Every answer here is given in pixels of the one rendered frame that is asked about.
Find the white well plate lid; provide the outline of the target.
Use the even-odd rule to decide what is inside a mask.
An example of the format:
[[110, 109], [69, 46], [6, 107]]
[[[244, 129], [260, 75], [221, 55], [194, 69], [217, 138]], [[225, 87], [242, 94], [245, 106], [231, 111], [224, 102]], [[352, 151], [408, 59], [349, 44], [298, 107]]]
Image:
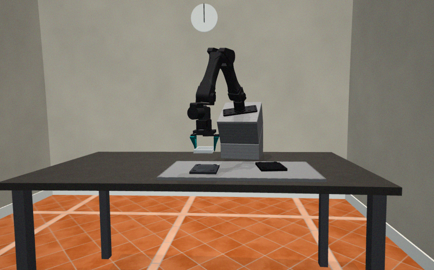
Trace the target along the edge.
[[212, 152], [214, 146], [198, 146], [194, 149], [194, 152]]

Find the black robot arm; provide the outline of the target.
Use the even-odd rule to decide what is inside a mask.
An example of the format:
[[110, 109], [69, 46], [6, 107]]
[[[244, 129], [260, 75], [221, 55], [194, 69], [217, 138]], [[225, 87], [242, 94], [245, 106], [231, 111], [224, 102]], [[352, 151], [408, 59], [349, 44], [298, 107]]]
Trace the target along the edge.
[[256, 105], [244, 105], [247, 98], [236, 78], [233, 64], [235, 60], [234, 51], [226, 47], [220, 47], [219, 49], [209, 47], [207, 52], [209, 62], [206, 73], [198, 86], [196, 102], [190, 103], [190, 108], [187, 110], [187, 116], [190, 119], [197, 119], [196, 131], [198, 131], [198, 134], [206, 134], [206, 131], [212, 130], [211, 119], [209, 119], [211, 118], [211, 108], [206, 105], [215, 104], [215, 83], [220, 69], [228, 86], [228, 97], [234, 102], [234, 108], [223, 110], [223, 116], [257, 112]]

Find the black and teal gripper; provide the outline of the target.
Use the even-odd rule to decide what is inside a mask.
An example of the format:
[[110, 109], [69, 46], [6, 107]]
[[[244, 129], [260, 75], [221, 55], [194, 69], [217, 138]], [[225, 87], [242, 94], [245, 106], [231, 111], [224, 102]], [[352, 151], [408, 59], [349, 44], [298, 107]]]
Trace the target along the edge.
[[196, 140], [197, 135], [214, 136], [214, 151], [215, 151], [215, 146], [217, 144], [217, 141], [219, 140], [219, 134], [215, 134], [215, 132], [216, 129], [212, 129], [211, 131], [206, 131], [206, 134], [198, 134], [198, 131], [193, 130], [193, 134], [191, 134], [190, 139], [193, 142], [194, 148], [197, 147], [197, 140]]

